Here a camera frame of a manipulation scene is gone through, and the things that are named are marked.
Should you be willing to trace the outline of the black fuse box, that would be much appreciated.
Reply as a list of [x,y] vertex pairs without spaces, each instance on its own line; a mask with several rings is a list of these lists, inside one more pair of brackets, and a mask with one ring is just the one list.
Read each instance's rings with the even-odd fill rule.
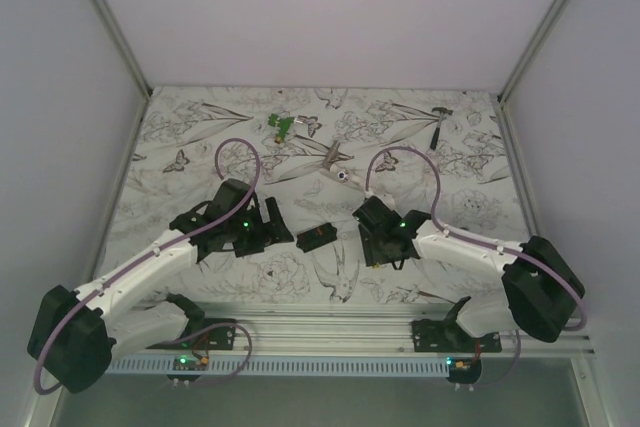
[[327,222],[308,229],[296,236],[296,247],[308,253],[337,240],[337,228]]

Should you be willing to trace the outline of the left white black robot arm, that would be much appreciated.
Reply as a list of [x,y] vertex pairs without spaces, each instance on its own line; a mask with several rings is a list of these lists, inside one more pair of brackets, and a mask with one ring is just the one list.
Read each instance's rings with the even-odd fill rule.
[[242,258],[292,239],[275,198],[259,201],[253,186],[223,182],[213,199],[178,215],[158,239],[112,272],[74,289],[58,285],[44,295],[27,345],[36,361],[36,392],[53,391],[42,385],[43,372],[80,393],[116,359],[156,345],[197,346],[206,320],[195,302],[167,294],[154,307],[139,310],[137,304],[226,246]]

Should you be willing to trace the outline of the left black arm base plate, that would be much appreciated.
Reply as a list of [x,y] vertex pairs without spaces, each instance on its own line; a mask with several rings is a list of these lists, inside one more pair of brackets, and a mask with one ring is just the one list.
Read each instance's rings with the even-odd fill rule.
[[225,350],[230,351],[235,341],[236,321],[230,318],[205,318],[199,323],[189,323],[178,335],[179,343],[160,342],[150,346],[152,350]]

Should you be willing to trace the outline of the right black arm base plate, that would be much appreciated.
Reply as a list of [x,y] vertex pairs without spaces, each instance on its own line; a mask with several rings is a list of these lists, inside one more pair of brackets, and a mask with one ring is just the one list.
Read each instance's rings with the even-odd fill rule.
[[489,333],[475,338],[454,321],[420,319],[410,324],[414,351],[420,353],[500,353],[500,335]]

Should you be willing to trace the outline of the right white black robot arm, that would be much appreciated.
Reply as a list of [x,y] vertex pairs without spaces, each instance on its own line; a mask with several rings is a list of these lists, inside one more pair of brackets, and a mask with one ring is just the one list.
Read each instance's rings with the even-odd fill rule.
[[408,259],[462,268],[501,284],[501,290],[470,295],[449,312],[443,338],[462,352],[489,333],[522,330],[530,337],[555,342],[575,310],[582,308],[585,288],[553,244],[540,236],[526,242],[501,241],[454,228],[430,213],[411,210],[400,216],[372,196],[353,213],[366,264],[389,264],[400,270]]

